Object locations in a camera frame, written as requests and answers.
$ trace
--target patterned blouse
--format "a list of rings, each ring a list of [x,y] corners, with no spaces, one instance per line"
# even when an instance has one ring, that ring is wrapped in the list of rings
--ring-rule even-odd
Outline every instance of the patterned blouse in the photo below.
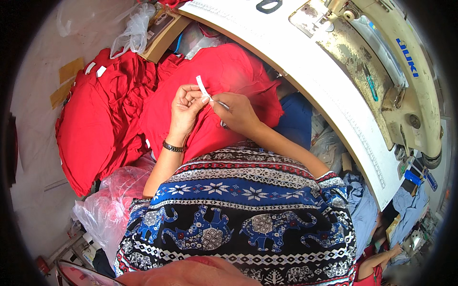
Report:
[[[355,235],[343,181],[300,162],[228,147],[192,159],[152,199],[134,199],[114,268],[193,255],[226,259],[263,285],[349,285]]]

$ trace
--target wristwatch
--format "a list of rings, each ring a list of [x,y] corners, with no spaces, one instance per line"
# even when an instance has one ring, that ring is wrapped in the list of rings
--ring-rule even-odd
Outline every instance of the wristwatch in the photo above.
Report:
[[[186,147],[175,147],[175,146],[172,146],[170,145],[169,143],[165,142],[165,139],[164,141],[162,142],[162,146],[167,149],[167,150],[170,150],[172,152],[177,152],[177,153],[183,153],[184,151],[186,151]]]

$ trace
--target juki logo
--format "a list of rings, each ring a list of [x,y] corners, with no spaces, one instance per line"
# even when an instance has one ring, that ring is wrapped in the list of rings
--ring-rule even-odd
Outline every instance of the juki logo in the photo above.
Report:
[[[396,42],[398,43],[399,47],[401,48],[404,54],[404,57],[407,60],[407,63],[410,65],[410,70],[412,71],[412,74],[414,75],[414,77],[418,77],[418,73],[414,72],[414,71],[417,71],[417,69],[414,66],[414,61],[412,60],[412,57],[407,56],[407,54],[409,53],[409,50],[407,49],[405,45],[401,45],[400,39],[396,39]]]

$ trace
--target white table surface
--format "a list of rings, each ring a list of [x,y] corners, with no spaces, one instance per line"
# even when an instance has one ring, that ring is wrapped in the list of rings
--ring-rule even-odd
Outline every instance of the white table surface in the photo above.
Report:
[[[271,14],[259,12],[259,2],[193,0],[179,10],[236,35],[298,82],[312,97],[311,103],[339,130],[342,142],[362,168],[379,209],[385,209],[402,183],[394,148],[387,149],[370,109],[351,80],[313,38],[288,21],[305,1],[283,1]]]

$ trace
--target cardboard box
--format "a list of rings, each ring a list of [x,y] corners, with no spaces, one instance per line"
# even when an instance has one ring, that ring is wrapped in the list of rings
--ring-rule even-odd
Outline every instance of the cardboard box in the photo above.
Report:
[[[151,62],[158,63],[162,55],[179,34],[191,23],[191,19],[170,11],[167,14],[175,19],[153,40],[145,52],[139,55]]]

